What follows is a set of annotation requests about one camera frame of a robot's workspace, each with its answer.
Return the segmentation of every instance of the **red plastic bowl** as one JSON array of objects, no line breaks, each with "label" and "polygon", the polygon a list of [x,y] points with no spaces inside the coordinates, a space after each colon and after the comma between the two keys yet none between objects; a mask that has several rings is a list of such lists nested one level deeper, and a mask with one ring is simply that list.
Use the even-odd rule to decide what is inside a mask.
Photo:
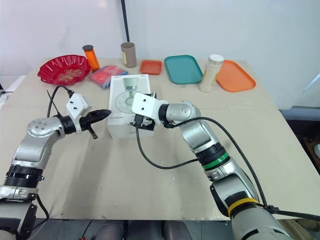
[{"label": "red plastic bowl", "polygon": [[47,61],[40,67],[38,77],[47,84],[72,85],[85,79],[90,72],[84,56],[65,55]]}]

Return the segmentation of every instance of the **green tray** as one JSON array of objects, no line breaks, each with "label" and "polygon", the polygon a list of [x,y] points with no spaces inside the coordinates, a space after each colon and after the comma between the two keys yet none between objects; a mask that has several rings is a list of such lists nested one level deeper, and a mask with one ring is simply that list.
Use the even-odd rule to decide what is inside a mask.
[{"label": "green tray", "polygon": [[174,84],[198,84],[202,79],[202,71],[193,56],[168,56],[164,59],[168,77]]}]

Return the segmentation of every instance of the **glass jar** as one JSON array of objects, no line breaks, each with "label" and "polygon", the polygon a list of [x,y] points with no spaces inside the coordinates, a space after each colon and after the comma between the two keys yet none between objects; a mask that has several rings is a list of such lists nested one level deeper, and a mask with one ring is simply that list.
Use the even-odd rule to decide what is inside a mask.
[{"label": "glass jar", "polygon": [[208,93],[212,90],[224,60],[224,57],[219,54],[212,54],[209,56],[199,86],[202,92]]}]

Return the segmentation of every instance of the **white bracket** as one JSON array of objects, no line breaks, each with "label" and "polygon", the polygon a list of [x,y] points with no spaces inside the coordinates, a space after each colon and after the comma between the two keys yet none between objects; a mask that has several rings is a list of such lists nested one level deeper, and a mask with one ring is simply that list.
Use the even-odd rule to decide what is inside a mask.
[{"label": "white bracket", "polygon": [[151,118],[156,124],[161,124],[159,108],[162,104],[168,104],[168,102],[137,92],[133,97],[132,112]]},{"label": "white bracket", "polygon": [[79,120],[85,117],[91,110],[88,101],[79,93],[74,93],[66,104],[66,110],[75,126],[76,133],[81,133]]}]

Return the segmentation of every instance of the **white box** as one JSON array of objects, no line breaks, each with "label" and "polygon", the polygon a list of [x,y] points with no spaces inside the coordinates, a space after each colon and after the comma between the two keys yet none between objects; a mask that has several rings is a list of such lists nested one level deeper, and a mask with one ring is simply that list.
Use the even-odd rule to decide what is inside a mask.
[{"label": "white box", "polygon": [[[112,76],[110,84],[109,107],[111,114],[107,118],[107,128],[113,139],[135,138],[136,128],[131,103],[135,92],[150,94],[148,74]],[[139,129],[139,136],[153,136],[154,132]]]}]

